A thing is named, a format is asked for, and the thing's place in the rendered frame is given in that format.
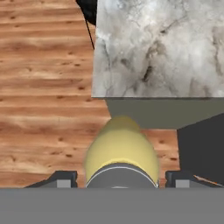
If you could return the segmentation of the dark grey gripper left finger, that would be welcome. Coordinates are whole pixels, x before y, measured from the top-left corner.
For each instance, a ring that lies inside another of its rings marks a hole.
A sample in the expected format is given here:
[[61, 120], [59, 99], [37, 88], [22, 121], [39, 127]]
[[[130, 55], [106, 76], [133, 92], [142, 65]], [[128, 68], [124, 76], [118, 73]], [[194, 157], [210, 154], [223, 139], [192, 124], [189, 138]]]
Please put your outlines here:
[[77, 171], [55, 171], [48, 179], [41, 180], [28, 188], [53, 187], [53, 188], [75, 188], [77, 184]]

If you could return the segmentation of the black stool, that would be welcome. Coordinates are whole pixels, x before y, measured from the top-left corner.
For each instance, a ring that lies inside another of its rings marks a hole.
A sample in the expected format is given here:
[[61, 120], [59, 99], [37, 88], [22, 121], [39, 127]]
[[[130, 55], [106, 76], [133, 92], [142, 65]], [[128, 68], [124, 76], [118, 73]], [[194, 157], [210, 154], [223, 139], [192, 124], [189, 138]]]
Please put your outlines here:
[[[96, 25], [97, 0], [75, 0], [75, 1], [79, 5], [81, 12], [83, 13], [87, 28], [88, 24]], [[92, 39], [91, 32], [89, 29], [87, 31], [90, 37], [91, 44], [93, 45], [94, 41]]]

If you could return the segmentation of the black panel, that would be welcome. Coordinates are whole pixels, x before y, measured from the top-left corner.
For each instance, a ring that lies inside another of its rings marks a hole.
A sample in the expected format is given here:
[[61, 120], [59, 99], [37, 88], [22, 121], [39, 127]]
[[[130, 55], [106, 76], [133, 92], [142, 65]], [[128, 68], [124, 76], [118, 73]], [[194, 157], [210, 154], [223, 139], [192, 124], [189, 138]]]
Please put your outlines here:
[[177, 130], [181, 170], [224, 186], [224, 113]]

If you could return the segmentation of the yellow bottle with grey cap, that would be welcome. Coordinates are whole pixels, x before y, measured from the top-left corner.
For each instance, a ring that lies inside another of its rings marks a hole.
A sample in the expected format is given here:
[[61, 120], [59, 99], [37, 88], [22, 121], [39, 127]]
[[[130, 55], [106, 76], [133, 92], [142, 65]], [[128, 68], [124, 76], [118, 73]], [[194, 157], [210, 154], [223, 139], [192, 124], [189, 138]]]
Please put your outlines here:
[[158, 157], [136, 122], [110, 119], [85, 157], [86, 188], [158, 188]]

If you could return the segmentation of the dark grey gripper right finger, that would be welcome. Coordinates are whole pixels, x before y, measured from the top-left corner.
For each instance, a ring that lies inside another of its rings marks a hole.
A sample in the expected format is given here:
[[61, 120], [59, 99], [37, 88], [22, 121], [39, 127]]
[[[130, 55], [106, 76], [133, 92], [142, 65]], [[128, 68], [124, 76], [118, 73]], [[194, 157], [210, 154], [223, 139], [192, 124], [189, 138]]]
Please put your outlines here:
[[205, 180], [195, 178], [191, 173], [185, 171], [167, 171], [165, 173], [165, 186], [169, 188], [194, 188], [213, 187], [223, 188], [223, 185], [209, 183]]

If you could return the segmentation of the grey counter base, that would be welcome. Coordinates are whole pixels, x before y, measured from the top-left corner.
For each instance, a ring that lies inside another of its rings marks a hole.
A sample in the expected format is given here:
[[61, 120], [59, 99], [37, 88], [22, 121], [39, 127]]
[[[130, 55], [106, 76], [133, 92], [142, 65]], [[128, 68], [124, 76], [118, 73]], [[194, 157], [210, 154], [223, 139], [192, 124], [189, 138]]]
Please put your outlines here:
[[224, 114], [224, 98], [107, 98], [112, 117], [128, 116], [142, 129], [176, 130]]

